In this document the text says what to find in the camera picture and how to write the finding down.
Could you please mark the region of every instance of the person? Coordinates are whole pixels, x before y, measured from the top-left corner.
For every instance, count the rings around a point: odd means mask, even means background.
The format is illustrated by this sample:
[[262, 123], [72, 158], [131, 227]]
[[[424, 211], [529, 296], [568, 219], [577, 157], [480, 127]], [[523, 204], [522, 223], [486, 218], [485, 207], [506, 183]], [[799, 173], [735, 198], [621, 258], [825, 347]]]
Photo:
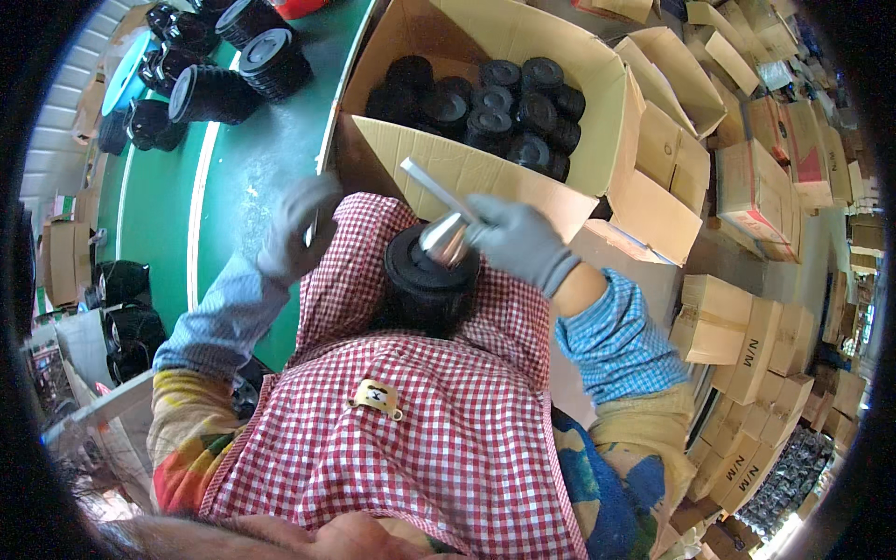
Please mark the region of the person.
[[[647, 558], [694, 468], [693, 398], [638, 287], [574, 255], [533, 207], [489, 195], [484, 256], [450, 340], [369, 331], [383, 252], [418, 223], [393, 198], [308, 179], [254, 261], [235, 255], [154, 361], [159, 516], [99, 532], [176, 558]], [[317, 223], [309, 246], [303, 237]], [[240, 426], [231, 381], [300, 282], [296, 351]], [[599, 420], [553, 408], [555, 336]]]

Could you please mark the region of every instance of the red checkered apron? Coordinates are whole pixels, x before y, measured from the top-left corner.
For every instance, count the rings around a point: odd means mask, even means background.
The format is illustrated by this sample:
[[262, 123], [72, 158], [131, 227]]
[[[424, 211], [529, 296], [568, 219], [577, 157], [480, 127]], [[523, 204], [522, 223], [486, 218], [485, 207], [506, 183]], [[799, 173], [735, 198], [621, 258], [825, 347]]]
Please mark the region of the red checkered apron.
[[[453, 340], [358, 335], [383, 294], [386, 245], [417, 220], [366, 193], [335, 219], [330, 250], [302, 280], [296, 353], [265, 378], [201, 513], [312, 530], [363, 511], [471, 556], [587, 557], [551, 428], [547, 301], [484, 267], [476, 311]], [[366, 378], [397, 390], [401, 421], [347, 406]]]

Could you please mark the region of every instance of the black rubber wheel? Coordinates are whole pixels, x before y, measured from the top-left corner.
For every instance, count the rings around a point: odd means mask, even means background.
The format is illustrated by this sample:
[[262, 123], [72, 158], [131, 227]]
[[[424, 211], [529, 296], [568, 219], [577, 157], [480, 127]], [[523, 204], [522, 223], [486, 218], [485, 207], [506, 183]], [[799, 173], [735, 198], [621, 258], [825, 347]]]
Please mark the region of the black rubber wheel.
[[124, 110], [112, 111], [99, 121], [97, 147], [99, 151], [120, 156], [127, 145], [127, 131], [125, 130]]

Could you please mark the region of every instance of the stack of wheels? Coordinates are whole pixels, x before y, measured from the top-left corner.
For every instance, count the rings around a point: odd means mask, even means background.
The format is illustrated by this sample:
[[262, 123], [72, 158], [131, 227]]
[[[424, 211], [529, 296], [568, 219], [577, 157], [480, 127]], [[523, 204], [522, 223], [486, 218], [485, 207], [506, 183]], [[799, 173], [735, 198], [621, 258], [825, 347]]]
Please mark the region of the stack of wheels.
[[104, 319], [107, 349], [112, 350], [109, 373], [119, 383], [150, 368], [156, 350], [165, 341], [159, 314], [147, 306], [125, 306], [109, 311]]
[[174, 123], [239, 125], [261, 104], [261, 96], [238, 73], [218, 66], [190, 65], [177, 77], [168, 117]]
[[171, 16], [171, 22], [165, 29], [165, 40], [174, 47], [185, 48], [200, 56], [208, 55], [221, 42], [211, 25], [189, 12]]
[[186, 134], [186, 123], [172, 123], [168, 103], [159, 99], [131, 99], [125, 127], [127, 137], [143, 151], [172, 151]]
[[103, 117], [99, 123], [98, 142], [99, 151], [120, 156], [127, 144], [127, 132], [125, 131], [125, 111], [112, 111]]
[[769, 476], [735, 517], [768, 542], [805, 501], [832, 454], [831, 440], [797, 426]]
[[190, 5], [201, 20], [214, 27], [233, 0], [190, 0]]
[[137, 72], [148, 88], [170, 99], [177, 77], [190, 65], [215, 64], [206, 56], [165, 42], [160, 50], [151, 51], [143, 58]]
[[288, 98], [311, 78], [311, 65], [292, 30], [267, 30], [252, 39], [239, 59], [239, 75], [272, 103]]
[[146, 13], [146, 24], [150, 26], [150, 30], [156, 37], [165, 40], [165, 30], [171, 23], [171, 16], [179, 12], [180, 10], [171, 4], [159, 2]]
[[93, 284], [105, 307], [133, 301], [150, 291], [150, 266], [133, 261], [105, 261], [93, 268]]
[[237, 50], [245, 49], [265, 31], [278, 28], [292, 30], [267, 0], [237, 0], [215, 23], [215, 32]]

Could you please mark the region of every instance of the hand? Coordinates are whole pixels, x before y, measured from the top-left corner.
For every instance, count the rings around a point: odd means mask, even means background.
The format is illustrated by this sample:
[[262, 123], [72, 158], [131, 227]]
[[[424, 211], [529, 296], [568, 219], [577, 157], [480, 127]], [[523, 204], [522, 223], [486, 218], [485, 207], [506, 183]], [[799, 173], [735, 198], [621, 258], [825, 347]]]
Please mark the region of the hand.
[[485, 226], [469, 226], [464, 238], [498, 270], [533, 284], [553, 297], [580, 258], [564, 245], [541, 212], [522, 202], [471, 194], [467, 203]]
[[[314, 270], [336, 235], [332, 217], [341, 199], [342, 187], [329, 173], [303, 179], [289, 189], [258, 252], [258, 270], [287, 288]], [[306, 231], [315, 223], [314, 238], [306, 246]]]

